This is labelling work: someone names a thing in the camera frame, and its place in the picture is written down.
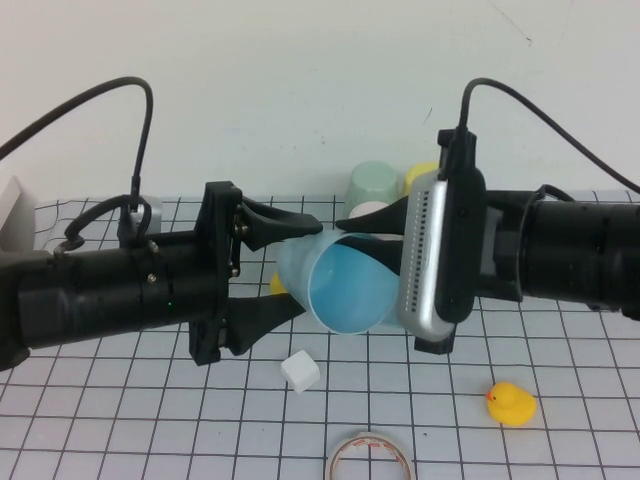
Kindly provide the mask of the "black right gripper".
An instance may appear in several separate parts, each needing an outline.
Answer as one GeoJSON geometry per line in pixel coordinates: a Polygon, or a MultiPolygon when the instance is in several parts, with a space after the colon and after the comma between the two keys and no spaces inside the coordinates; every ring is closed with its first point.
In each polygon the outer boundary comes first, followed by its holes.
{"type": "MultiPolygon", "coordinates": [[[[520,302],[523,292],[519,274],[522,224],[530,201],[529,192],[488,192],[487,213],[481,253],[478,297],[520,302]]],[[[345,232],[403,235],[408,198],[391,204],[367,201],[355,206],[336,227],[345,232]]],[[[343,238],[341,244],[357,250],[399,275],[402,240],[343,238]]]]}

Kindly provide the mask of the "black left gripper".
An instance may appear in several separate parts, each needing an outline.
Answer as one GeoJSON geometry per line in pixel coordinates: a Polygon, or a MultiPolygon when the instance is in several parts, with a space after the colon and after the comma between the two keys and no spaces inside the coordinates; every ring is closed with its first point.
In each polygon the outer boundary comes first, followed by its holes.
{"type": "MultiPolygon", "coordinates": [[[[144,252],[138,257],[139,328],[186,323],[189,354],[197,364],[221,359],[219,340],[226,306],[224,346],[234,356],[243,355],[269,332],[305,312],[288,293],[228,300],[231,273],[239,266],[234,224],[241,201],[242,192],[232,182],[207,183],[193,229],[146,236],[144,252]]],[[[322,223],[310,214],[249,198],[242,201],[240,234],[252,251],[322,230],[322,223]]]]}

